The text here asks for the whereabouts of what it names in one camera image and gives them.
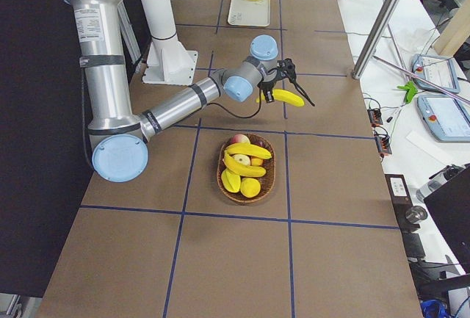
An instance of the white tray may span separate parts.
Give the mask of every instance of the white tray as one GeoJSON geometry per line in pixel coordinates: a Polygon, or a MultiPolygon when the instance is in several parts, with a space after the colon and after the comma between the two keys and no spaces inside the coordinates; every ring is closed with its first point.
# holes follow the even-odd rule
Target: white tray
{"type": "Polygon", "coordinates": [[[227,22],[232,26],[269,26],[271,0],[231,0],[227,22]]]}

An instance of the bowl of fruit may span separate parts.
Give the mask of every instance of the bowl of fruit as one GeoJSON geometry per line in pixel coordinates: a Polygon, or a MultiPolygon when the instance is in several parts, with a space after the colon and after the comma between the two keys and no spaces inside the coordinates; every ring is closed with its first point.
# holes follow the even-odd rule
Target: bowl of fruit
{"type": "Polygon", "coordinates": [[[219,154],[217,183],[222,193],[238,204],[261,200],[275,180],[275,157],[271,144],[256,134],[236,134],[219,154]]]}

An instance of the brown basket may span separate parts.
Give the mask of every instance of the brown basket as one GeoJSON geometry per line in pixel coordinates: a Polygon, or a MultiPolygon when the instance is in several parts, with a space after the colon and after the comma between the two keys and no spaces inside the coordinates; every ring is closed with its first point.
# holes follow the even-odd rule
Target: brown basket
{"type": "Polygon", "coordinates": [[[275,156],[274,156],[274,150],[272,149],[271,143],[269,143],[267,140],[264,138],[257,136],[256,134],[245,134],[245,136],[248,137],[250,142],[252,144],[255,144],[256,142],[263,142],[264,148],[266,148],[268,151],[271,152],[272,158],[268,160],[264,160],[263,162],[263,167],[266,169],[266,175],[263,177],[257,177],[259,183],[261,184],[261,191],[257,196],[253,198],[246,198],[241,192],[238,193],[230,193],[225,189],[222,183],[222,171],[225,169],[225,164],[223,162],[223,151],[225,148],[227,148],[230,145],[230,140],[228,140],[224,145],[222,145],[220,149],[220,154],[219,154],[219,164],[217,166],[217,184],[219,185],[220,190],[224,195],[226,195],[228,198],[233,200],[234,202],[238,204],[251,204],[255,203],[264,196],[266,196],[269,191],[272,189],[272,186],[274,185],[274,179],[275,179],[275,156]]]}

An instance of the electronic device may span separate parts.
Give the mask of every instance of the electronic device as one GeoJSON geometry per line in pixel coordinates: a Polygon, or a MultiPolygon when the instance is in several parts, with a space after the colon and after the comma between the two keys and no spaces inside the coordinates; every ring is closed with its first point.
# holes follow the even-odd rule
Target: electronic device
{"type": "Polygon", "coordinates": [[[459,101],[445,95],[423,95],[417,104],[437,140],[470,142],[470,115],[459,101]]]}
{"type": "MultiPolygon", "coordinates": [[[[412,71],[417,76],[422,77],[451,93],[459,93],[457,73],[454,64],[449,57],[414,55],[412,71]]],[[[419,79],[413,79],[418,87],[425,90],[438,92],[437,89],[424,83],[419,79]]]]}

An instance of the dark wall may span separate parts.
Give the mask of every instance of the dark wall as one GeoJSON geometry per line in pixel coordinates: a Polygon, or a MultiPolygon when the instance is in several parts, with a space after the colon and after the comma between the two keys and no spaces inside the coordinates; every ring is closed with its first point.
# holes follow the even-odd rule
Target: dark wall
{"type": "MultiPolygon", "coordinates": [[[[126,6],[143,48],[140,1],[126,6]]],[[[0,10],[0,292],[41,297],[92,174],[80,49],[62,0],[1,0],[0,10]]]]}

